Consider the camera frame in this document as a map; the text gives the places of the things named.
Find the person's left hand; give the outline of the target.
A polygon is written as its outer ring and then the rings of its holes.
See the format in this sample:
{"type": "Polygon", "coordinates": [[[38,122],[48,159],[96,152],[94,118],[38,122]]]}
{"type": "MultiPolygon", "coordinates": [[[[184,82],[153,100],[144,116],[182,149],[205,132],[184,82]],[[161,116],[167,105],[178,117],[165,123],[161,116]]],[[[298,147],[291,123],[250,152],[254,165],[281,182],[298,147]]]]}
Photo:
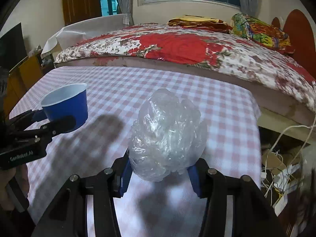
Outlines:
{"type": "Polygon", "coordinates": [[[29,192],[28,167],[26,164],[6,171],[1,170],[1,208],[4,211],[27,210],[29,192]]]}

